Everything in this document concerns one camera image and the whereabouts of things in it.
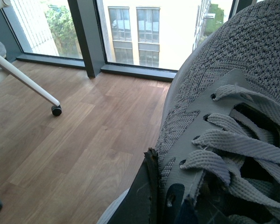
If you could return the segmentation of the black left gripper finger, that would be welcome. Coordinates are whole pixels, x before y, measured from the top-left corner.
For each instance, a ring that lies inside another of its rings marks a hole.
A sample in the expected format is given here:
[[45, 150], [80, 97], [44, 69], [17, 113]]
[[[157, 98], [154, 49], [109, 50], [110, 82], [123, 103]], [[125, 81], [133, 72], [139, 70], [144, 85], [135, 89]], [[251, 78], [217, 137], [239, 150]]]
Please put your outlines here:
[[144, 160], [110, 224], [156, 224], [158, 204], [158, 155], [153, 148]]

